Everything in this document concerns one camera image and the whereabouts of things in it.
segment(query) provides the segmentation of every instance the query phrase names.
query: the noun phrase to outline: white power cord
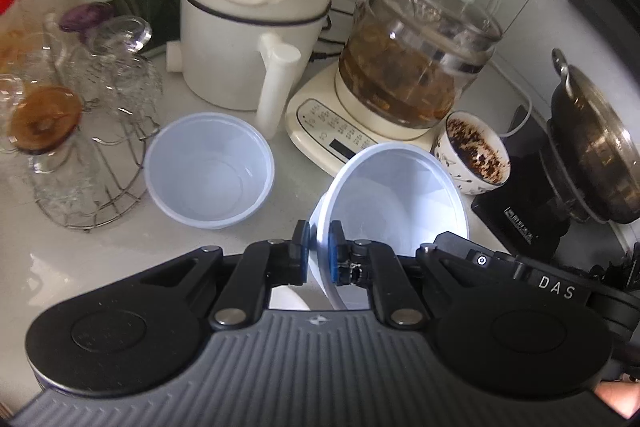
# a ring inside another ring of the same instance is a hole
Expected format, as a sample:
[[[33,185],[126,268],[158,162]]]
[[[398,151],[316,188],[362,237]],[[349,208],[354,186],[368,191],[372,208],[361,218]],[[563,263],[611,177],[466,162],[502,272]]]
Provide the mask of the white power cord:
[[[519,92],[529,103],[529,108],[527,109],[527,114],[525,115],[524,120],[522,120],[516,127],[514,127],[514,129],[510,130],[509,132],[498,134],[500,138],[508,138],[516,134],[527,123],[527,120],[529,120],[529,117],[533,112],[533,102],[531,101],[529,93],[522,89],[517,82],[515,82],[508,74],[506,74],[504,70],[498,64],[496,64],[493,59],[489,60],[489,65],[494,68],[494,70],[497,71],[497,73],[500,74],[501,77],[503,77],[508,83],[510,83],[511,87]]]

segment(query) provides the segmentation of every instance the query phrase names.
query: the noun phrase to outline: pan handle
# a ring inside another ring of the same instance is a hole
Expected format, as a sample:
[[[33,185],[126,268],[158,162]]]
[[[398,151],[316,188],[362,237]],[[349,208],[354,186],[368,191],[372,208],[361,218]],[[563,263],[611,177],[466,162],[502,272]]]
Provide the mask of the pan handle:
[[[564,84],[564,90],[570,98],[573,98],[574,92],[571,89],[571,84],[569,83],[569,64],[566,61],[566,57],[560,49],[553,48],[553,51],[551,51],[551,58],[554,62],[554,68],[556,68],[556,72]]]

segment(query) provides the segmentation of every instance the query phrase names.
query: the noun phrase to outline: cup with brown residue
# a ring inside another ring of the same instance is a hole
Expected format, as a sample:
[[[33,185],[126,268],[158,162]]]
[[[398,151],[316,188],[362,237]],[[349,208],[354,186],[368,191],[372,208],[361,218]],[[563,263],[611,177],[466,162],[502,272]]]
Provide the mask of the cup with brown residue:
[[[511,173],[502,140],[478,117],[452,112],[433,145],[433,155],[463,194],[482,194],[504,185]]]

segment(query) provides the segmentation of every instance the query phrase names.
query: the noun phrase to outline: glass teapot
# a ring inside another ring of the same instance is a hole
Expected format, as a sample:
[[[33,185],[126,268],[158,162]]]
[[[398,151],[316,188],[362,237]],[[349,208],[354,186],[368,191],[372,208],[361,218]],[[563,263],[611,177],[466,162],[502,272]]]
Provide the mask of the glass teapot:
[[[367,0],[338,61],[338,98],[370,130],[417,138],[447,115],[501,38],[468,0]]]

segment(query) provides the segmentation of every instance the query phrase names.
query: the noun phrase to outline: gray ribbed panel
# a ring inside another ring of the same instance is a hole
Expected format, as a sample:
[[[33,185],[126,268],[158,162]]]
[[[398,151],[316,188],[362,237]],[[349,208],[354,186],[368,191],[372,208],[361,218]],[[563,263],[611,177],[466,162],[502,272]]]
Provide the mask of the gray ribbed panel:
[[[313,319],[328,319],[315,325]],[[450,375],[417,333],[382,327],[371,311],[266,311],[216,333],[171,382],[135,397],[45,391],[15,427],[608,427],[620,418],[590,393],[518,402]]]

